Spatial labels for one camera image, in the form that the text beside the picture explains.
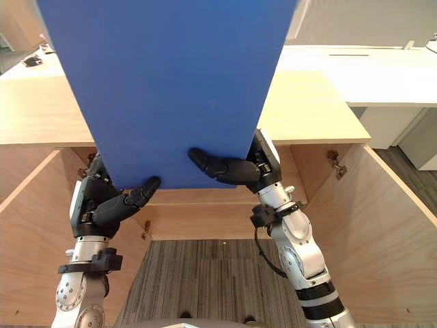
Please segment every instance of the wooden panel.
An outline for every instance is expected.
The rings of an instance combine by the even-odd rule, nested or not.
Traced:
[[[437,218],[368,146],[352,146],[305,209],[358,323],[437,321]]]
[[[88,165],[88,156],[90,154],[97,154],[97,148],[96,147],[72,147],[73,152],[76,153],[76,155],[84,162],[86,168],[86,165]]]
[[[54,150],[0,204],[0,320],[9,325],[50,325],[55,315],[57,268],[74,247],[68,209],[82,161],[71,149]],[[109,275],[104,302],[115,322],[147,243],[133,221],[122,224],[111,246],[124,255],[124,270]]]
[[[65,76],[0,79],[0,145],[94,146]]]
[[[258,127],[276,144],[359,143],[370,139],[321,72],[276,72]]]
[[[348,151],[350,144],[337,145],[293,145],[292,152],[298,168],[307,199],[311,201],[333,169],[326,158],[328,150],[339,153],[339,161]]]
[[[289,147],[278,147],[283,183],[294,185],[295,200],[307,203],[300,176]],[[150,220],[155,240],[253,238],[252,208],[259,204],[246,188],[158,191],[135,215],[144,226]]]
[[[0,0],[0,31],[14,51],[29,51],[42,42],[43,28],[32,11],[32,0]]]
[[[151,221],[154,240],[252,239],[253,204],[146,206],[135,216],[143,227]]]
[[[307,203],[307,196],[294,162],[293,154],[287,146],[277,147],[281,159],[284,185],[294,185],[294,199]],[[258,200],[245,186],[235,189],[178,189],[158,190],[147,206],[184,204],[258,204]]]
[[[0,148],[0,203],[52,150],[51,146]]]

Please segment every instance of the cabinet hinge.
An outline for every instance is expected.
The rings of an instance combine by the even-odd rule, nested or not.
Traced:
[[[147,236],[148,236],[148,234],[149,234],[149,229],[150,229],[151,224],[152,224],[152,222],[150,222],[150,220],[147,220],[147,221],[144,223],[144,231],[143,231],[143,233],[141,234],[141,238],[142,238],[143,240],[146,240],[146,239],[147,239]]]
[[[330,166],[333,167],[335,170],[335,176],[337,177],[337,180],[341,180],[341,178],[343,178],[346,172],[348,171],[348,168],[345,165],[339,164],[338,151],[328,150],[326,157],[328,158]]]

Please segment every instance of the black robotic finger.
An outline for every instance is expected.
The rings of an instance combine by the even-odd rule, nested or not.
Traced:
[[[249,161],[210,156],[199,148],[191,148],[188,156],[202,172],[219,182],[247,185],[260,179],[258,167]]]
[[[109,177],[109,173],[104,166],[101,154],[97,154],[89,164],[87,176],[95,176],[96,178],[101,179],[101,181],[107,185],[111,184],[111,178]]]
[[[160,183],[160,178],[154,176],[129,194],[121,194],[101,203],[95,209],[92,221],[97,226],[105,227],[131,217],[149,202]]]

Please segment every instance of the blue board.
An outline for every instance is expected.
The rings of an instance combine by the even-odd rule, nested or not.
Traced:
[[[296,0],[39,0],[117,187],[228,187],[187,156],[245,158]]]

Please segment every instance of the office floor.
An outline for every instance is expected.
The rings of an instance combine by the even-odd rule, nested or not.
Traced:
[[[262,241],[278,265],[273,241]],[[286,279],[258,256],[254,241],[153,241],[116,326],[159,318],[242,322],[247,316],[272,328],[305,327]],[[361,328],[437,328],[437,324],[360,325]]]
[[[437,216],[437,171],[417,170],[399,147],[375,149],[375,152]]]

